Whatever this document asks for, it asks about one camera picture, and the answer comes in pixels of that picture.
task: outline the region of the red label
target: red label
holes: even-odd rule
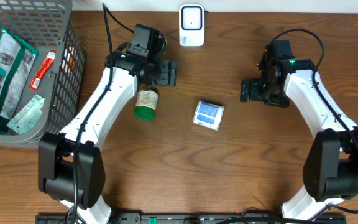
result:
[[[32,90],[37,90],[38,86],[40,85],[41,80],[44,78],[44,75],[48,71],[48,69],[52,66],[53,61],[55,60],[56,50],[51,50],[48,56],[45,58],[44,62],[40,69],[38,70],[37,74],[35,75],[34,79],[31,81],[29,88]]]

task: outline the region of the green bottle cap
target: green bottle cap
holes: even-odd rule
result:
[[[153,120],[155,117],[155,111],[152,108],[146,106],[135,107],[135,117],[145,120]]]

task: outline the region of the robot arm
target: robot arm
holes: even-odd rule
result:
[[[304,186],[282,205],[284,218],[313,219],[327,204],[338,204],[358,194],[358,152],[344,127],[318,95],[313,85],[314,64],[292,55],[288,40],[268,44],[258,69],[261,79],[243,80],[241,101],[263,101],[270,106],[289,106],[291,99],[304,117],[314,142],[303,168]],[[358,138],[358,127],[338,107],[321,83],[316,84],[341,120]],[[339,153],[349,154],[339,159]]]
[[[86,102],[83,109],[73,121],[60,131],[60,133],[65,135],[66,139],[75,141],[80,124],[106,87],[106,83],[109,81],[109,74],[110,68],[105,68],[99,85],[93,92],[91,98]],[[98,147],[100,151],[102,151],[104,140],[118,114],[124,105],[135,95],[137,91],[137,78],[136,76],[130,75],[127,70],[113,67],[113,79],[110,89],[111,91],[106,93],[99,106],[89,118],[80,141],[82,144],[91,141],[94,143],[94,147]],[[73,206],[73,203],[67,200],[62,200],[61,203],[67,207]],[[103,197],[100,195],[92,207],[86,209],[79,208],[78,214],[86,220],[87,223],[107,223],[111,215],[111,208],[104,202]]]
[[[86,223],[107,223],[111,208],[104,202],[106,174],[101,158],[104,140],[124,105],[141,84],[176,84],[176,63],[160,60],[166,41],[158,30],[137,24],[130,44],[120,45],[106,59],[101,81],[70,124],[60,134],[45,133],[39,143],[39,189],[68,207],[73,206],[73,169],[78,177],[78,214]],[[73,153],[80,125],[109,82],[110,90],[102,97],[85,125],[79,145],[78,163],[64,160]]]

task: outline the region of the white plug-in device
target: white plug-in device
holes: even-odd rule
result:
[[[185,4],[179,9],[179,43],[196,47],[204,44],[205,10],[199,4]]]

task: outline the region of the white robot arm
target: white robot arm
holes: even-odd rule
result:
[[[291,31],[315,36],[302,29],[283,34]],[[309,59],[297,59],[292,55],[289,41],[276,38],[266,46],[258,64],[262,78],[242,81],[241,101],[287,107],[291,99],[301,112],[314,142],[303,168],[305,185],[282,205],[281,212],[284,218],[313,220],[328,207],[358,194],[358,142],[351,138],[357,136],[358,141],[358,127],[329,95],[319,73],[313,74],[322,57],[317,66]],[[340,151],[350,154],[349,158],[339,159]]]
[[[88,114],[91,107],[103,92],[107,82],[109,81],[110,68],[105,68],[102,79],[98,87],[93,92],[91,98],[86,102],[83,109],[73,119],[70,124],[65,126],[60,132],[65,133],[65,138],[75,141],[80,124]],[[86,131],[81,135],[80,143],[85,144],[86,141],[92,141],[95,147],[102,151],[104,140],[115,122],[118,114],[124,105],[130,100],[137,91],[137,78],[129,74],[129,71],[114,67],[113,79],[108,91],[103,97],[99,106],[92,113]],[[62,200],[61,203],[67,207],[72,207],[73,203]],[[91,208],[78,208],[78,214],[89,224],[107,223],[111,215],[111,208],[104,202],[100,195],[98,201]]]

